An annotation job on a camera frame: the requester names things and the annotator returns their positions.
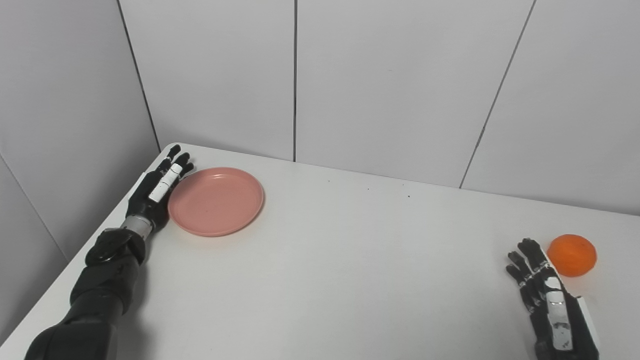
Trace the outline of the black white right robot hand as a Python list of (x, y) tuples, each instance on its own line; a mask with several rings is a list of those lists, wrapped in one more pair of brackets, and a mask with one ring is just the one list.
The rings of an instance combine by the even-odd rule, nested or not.
[(538, 360), (599, 360), (601, 345), (582, 296), (570, 294), (534, 239), (510, 251), (505, 269), (515, 280), (535, 333)]

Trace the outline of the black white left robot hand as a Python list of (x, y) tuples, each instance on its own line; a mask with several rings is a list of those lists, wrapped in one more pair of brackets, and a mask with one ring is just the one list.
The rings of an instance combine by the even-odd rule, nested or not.
[(186, 174), (194, 170), (189, 152), (174, 144), (160, 164), (145, 173), (128, 201), (126, 218), (140, 216), (159, 231), (169, 221), (169, 198)]

